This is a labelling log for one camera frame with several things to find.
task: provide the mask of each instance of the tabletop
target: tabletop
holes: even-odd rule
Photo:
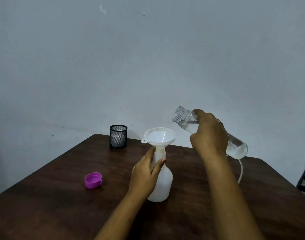
[[[0,194],[0,240],[93,240],[149,147],[128,139],[116,150],[109,136],[89,137]],[[174,145],[166,157],[174,176],[169,197],[144,203],[128,239],[216,239],[201,159],[192,148]],[[240,187],[266,239],[305,239],[305,195],[261,159],[242,163]],[[230,165],[238,178],[239,162],[230,159]],[[91,172],[102,174],[100,188],[85,188]]]

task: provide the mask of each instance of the bottle cap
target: bottle cap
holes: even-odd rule
[[[94,189],[102,185],[101,174],[98,172],[92,172],[85,177],[85,187],[88,189]]]

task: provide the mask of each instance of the hand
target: hand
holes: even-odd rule
[[[218,119],[200,109],[195,109],[199,126],[197,133],[190,136],[192,147],[205,159],[226,155],[228,134]]]
[[[134,166],[128,195],[145,200],[155,189],[161,167],[166,162],[165,158],[160,159],[151,171],[151,162],[155,149],[155,147],[150,148],[146,155]]]

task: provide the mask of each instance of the black mesh pen holder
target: black mesh pen holder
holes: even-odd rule
[[[121,149],[127,145],[127,126],[115,124],[110,126],[109,135],[110,148]]]

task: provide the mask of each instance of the person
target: person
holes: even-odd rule
[[[212,211],[218,239],[263,240],[255,219],[238,186],[226,158],[228,135],[220,120],[211,113],[195,109],[199,127],[190,136],[192,147],[203,161],[208,176]],[[160,159],[150,170],[154,147],[134,166],[129,190],[95,240],[126,239],[131,225],[147,197],[153,192],[165,163]]]

